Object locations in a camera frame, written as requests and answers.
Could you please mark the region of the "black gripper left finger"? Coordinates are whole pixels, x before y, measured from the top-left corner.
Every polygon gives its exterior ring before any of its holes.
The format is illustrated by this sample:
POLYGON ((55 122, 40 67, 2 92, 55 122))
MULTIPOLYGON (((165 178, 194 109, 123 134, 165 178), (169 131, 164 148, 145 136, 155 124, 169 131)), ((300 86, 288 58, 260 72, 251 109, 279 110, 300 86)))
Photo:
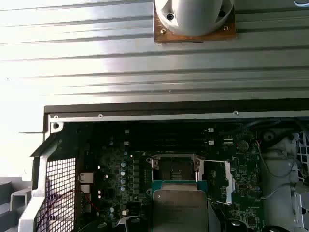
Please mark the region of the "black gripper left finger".
POLYGON ((148 232, 147 221, 138 216, 117 221, 94 221, 83 227, 84 232, 148 232))

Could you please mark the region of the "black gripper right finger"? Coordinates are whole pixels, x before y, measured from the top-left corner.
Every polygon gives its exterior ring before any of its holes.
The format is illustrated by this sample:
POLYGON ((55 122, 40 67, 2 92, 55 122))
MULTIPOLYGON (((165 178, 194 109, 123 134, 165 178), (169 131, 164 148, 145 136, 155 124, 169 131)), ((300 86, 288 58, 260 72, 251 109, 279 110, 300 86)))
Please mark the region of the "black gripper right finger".
POLYGON ((208 202, 209 232, 285 232, 267 225, 262 202, 234 202, 231 205, 208 202))

